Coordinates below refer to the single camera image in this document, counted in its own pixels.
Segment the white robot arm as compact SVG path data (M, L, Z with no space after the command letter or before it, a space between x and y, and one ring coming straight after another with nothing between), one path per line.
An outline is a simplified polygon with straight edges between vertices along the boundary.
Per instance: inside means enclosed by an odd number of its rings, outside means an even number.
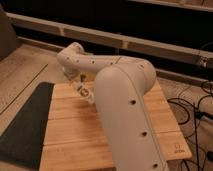
M94 55L74 42L57 55L64 73L94 72L94 92L77 84L79 93L96 104L116 171L169 171L154 133L143 96L156 81L153 65L119 55Z

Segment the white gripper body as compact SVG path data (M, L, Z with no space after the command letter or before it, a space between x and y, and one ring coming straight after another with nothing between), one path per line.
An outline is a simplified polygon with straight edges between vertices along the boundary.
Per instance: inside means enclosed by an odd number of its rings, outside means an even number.
M64 75L70 82L84 82L86 75L77 69L62 68Z

